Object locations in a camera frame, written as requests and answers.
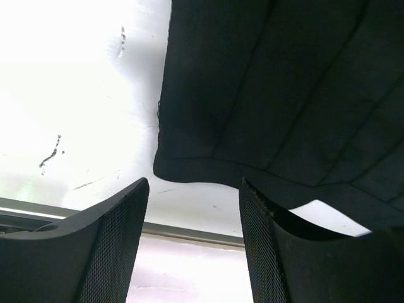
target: black fabric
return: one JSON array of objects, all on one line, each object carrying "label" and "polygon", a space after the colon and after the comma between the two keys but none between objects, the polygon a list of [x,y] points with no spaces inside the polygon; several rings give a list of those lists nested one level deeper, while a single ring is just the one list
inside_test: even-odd
[{"label": "black fabric", "polygon": [[404,0],[173,0],[154,173],[404,225]]},{"label": "black fabric", "polygon": [[353,238],[295,216],[246,181],[239,196],[255,303],[403,302],[403,228]]},{"label": "black fabric", "polygon": [[0,235],[1,303],[125,303],[146,179],[34,232]]}]

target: black cloth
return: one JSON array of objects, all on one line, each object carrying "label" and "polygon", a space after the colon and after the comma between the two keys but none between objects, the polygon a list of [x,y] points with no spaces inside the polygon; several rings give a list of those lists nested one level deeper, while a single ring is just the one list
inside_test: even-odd
[{"label": "black cloth", "polygon": [[404,0],[173,0],[154,173],[404,225]]}]

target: black mesh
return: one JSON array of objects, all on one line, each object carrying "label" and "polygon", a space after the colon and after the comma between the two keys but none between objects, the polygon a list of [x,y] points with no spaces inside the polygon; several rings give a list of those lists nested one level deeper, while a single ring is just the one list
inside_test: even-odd
[{"label": "black mesh", "polygon": [[242,231],[246,245],[252,296],[255,303],[290,303],[275,235],[266,218],[264,205],[257,205],[240,190]]},{"label": "black mesh", "polygon": [[[143,197],[146,192],[136,197]],[[124,303],[146,210],[134,194],[111,209],[101,223],[93,256],[79,293],[79,303]]]}]

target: scuff mark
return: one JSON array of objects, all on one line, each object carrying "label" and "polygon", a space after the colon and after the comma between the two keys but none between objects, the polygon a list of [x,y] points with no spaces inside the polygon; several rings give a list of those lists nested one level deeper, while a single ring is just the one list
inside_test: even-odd
[{"label": "scuff mark", "polygon": [[76,189],[79,189],[79,188],[85,187],[85,186],[87,186],[87,185],[93,184],[94,182],[97,182],[97,181],[98,181],[98,180],[95,180],[95,181],[92,181],[92,182],[89,182],[89,183],[80,185],[80,186],[78,186],[78,187],[73,188],[72,190],[75,191]]},{"label": "scuff mark", "polygon": [[[116,171],[114,171],[114,172],[111,172],[111,174],[115,174],[116,172],[120,172],[120,171],[121,171],[121,170],[118,169],[118,170],[116,170]],[[92,181],[92,182],[85,183],[85,184],[83,184],[83,185],[80,185],[80,186],[78,186],[78,187],[73,188],[72,191],[75,191],[75,190],[80,189],[80,188],[82,188],[82,187],[85,187],[85,186],[87,186],[87,185],[93,184],[93,183],[95,183],[95,182],[101,181],[103,178],[105,178],[105,177],[107,177],[107,176],[108,176],[108,175],[103,175],[101,178],[99,178],[99,179],[97,179],[97,180],[94,180],[94,181]]]},{"label": "scuff mark", "polygon": [[167,192],[169,192],[169,191],[175,191],[175,189],[168,189],[168,190],[166,190],[166,191],[158,191],[157,193],[158,193],[158,194],[163,194],[163,193],[167,193]]},{"label": "scuff mark", "polygon": [[46,162],[46,161],[48,161],[48,160],[50,160],[51,158],[55,157],[55,155],[56,155],[56,153],[57,153],[57,147],[59,146],[59,143],[60,143],[60,141],[61,141],[61,137],[62,137],[62,136],[61,136],[60,134],[57,135],[57,142],[56,142],[55,148],[53,149],[52,155],[50,155],[49,157],[47,157],[46,159],[44,159],[44,160],[41,162],[41,164],[39,165],[39,168],[40,168],[40,169],[45,165],[45,162]]}]

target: black mark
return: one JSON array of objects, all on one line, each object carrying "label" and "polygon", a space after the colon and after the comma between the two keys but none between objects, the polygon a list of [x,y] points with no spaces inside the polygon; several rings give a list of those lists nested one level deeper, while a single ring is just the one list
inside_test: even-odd
[{"label": "black mark", "polygon": [[41,164],[39,165],[39,168],[42,168],[45,165],[45,162],[50,160],[51,158],[55,157],[56,153],[57,153],[57,147],[59,146],[59,142],[61,141],[61,135],[58,134],[57,135],[57,142],[56,142],[56,146],[55,149],[52,152],[52,155],[50,155],[49,157],[47,157],[44,161],[41,162]]},{"label": "black mark", "polygon": [[93,181],[93,182],[89,182],[89,183],[86,183],[86,184],[83,184],[83,185],[80,185],[80,186],[78,186],[78,187],[73,188],[72,190],[75,191],[76,189],[79,189],[79,188],[85,187],[85,186],[87,186],[87,185],[93,184],[94,182],[97,182],[97,181],[98,181],[98,180]]},{"label": "black mark", "polygon": [[167,192],[169,192],[169,191],[175,191],[175,189],[168,189],[168,190],[166,190],[166,191],[158,191],[157,193],[158,193],[158,194],[162,194],[162,193],[167,193]]}]

